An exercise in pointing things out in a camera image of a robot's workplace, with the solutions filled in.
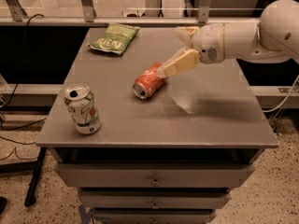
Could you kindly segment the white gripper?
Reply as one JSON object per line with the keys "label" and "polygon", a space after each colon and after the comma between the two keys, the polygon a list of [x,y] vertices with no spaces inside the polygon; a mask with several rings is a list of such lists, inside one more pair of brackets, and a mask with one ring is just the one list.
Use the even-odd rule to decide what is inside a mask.
{"label": "white gripper", "polygon": [[158,68],[157,76],[171,77],[190,69],[199,62],[204,64],[221,63],[224,60],[224,25],[209,24],[201,27],[177,27],[179,40],[192,49],[179,49],[170,59]]}

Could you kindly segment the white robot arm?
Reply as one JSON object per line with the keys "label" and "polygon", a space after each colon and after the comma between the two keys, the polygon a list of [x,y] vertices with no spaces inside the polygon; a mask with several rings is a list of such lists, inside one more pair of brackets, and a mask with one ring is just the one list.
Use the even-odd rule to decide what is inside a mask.
{"label": "white robot arm", "polygon": [[193,69],[198,63],[241,59],[250,63],[299,62],[299,3],[277,0],[257,20],[178,27],[179,49],[158,69],[160,78]]}

